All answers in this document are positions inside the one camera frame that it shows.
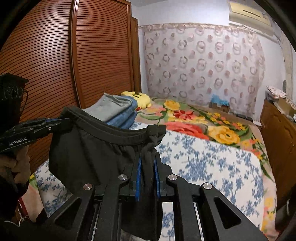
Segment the cardboard box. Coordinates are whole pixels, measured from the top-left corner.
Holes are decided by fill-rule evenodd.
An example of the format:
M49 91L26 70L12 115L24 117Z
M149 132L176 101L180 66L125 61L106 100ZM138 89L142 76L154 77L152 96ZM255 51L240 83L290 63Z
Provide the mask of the cardboard box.
M294 114L296 114L296 110L293 109L293 107L286 102L286 99L279 98L278 105L285 114L291 117L293 117Z
M216 104L216 103L213 103L213 102L210 102L209 107L212 108L212 109L221 110L221 111L226 112L226 113L228 113L228 111L230 109L230 106L220 105L220 104Z

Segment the elastic waistband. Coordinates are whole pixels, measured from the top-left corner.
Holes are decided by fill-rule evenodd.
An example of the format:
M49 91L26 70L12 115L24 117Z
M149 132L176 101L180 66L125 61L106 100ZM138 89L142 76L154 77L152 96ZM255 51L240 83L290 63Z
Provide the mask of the elastic waistband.
M123 146L144 143L149 136L156 136L162 139L166 132L165 125L149 125L147 128L140 130L120 129L98 120L76 106L65 107L60 118L70 118L75 125L90 135L100 140Z

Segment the wooden cabinet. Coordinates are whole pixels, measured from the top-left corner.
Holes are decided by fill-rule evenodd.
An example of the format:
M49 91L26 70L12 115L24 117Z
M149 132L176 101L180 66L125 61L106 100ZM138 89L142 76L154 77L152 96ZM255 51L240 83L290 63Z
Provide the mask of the wooden cabinet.
M64 106L86 108L104 92L134 90L139 66L132 66L130 2L35 2L0 51L0 74L29 80L21 121L55 118ZM50 143L51 135L30 146L32 172L48 158Z
M296 183L296 124L267 100L261 114L261 134L276 181L278 207Z

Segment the patterned curtain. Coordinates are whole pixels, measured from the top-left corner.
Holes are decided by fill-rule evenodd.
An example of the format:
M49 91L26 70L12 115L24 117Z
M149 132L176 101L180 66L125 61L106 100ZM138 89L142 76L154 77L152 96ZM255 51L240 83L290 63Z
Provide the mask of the patterned curtain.
M281 31L281 48L286 67L286 94L288 99L293 95L293 53L292 46L286 35Z
M208 24L144 28L151 97L208 105L213 94L237 113L253 116L265 58L255 32Z

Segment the stuffed toy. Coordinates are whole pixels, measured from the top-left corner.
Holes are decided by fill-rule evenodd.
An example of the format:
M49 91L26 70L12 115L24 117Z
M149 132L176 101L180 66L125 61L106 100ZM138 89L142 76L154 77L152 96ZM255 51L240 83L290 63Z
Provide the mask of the stuffed toy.
M138 103L138 108L136 110L146 109L151 107L150 97L146 94L142 94L142 93L136 94L134 91L132 92L124 91L121 93L121 95L133 97Z

